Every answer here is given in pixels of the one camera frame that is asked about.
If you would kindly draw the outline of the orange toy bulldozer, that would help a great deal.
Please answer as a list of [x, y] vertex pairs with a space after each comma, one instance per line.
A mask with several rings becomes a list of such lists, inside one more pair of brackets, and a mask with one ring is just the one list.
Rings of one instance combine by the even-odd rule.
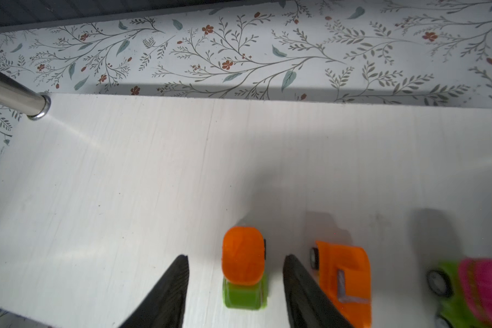
[[358, 246], [316, 241], [310, 266], [330, 302], [354, 327], [371, 327], [371, 268], [366, 251]]

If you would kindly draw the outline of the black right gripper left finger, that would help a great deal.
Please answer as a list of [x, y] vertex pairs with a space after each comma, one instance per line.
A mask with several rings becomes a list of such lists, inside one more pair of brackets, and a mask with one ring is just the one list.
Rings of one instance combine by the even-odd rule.
[[122, 327], [182, 327], [189, 285], [189, 260], [179, 255]]

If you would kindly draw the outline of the orange green mixer toy truck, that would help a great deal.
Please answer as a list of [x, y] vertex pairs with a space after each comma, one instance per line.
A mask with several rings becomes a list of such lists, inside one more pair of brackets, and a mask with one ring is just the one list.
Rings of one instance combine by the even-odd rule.
[[267, 306], [266, 250], [266, 240], [257, 228], [236, 225], [225, 233], [221, 269], [227, 308], [261, 310]]

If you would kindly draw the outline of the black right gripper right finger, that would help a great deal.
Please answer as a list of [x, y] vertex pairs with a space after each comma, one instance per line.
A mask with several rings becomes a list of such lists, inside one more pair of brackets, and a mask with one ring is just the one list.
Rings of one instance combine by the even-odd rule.
[[352, 326], [293, 254], [284, 259], [283, 282], [291, 327]]

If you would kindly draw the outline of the green pink toy truck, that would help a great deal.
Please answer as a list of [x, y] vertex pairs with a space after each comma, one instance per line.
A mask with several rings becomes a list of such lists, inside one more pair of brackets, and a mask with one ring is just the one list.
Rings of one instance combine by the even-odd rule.
[[436, 327], [492, 327], [492, 258], [441, 262], [426, 272]]

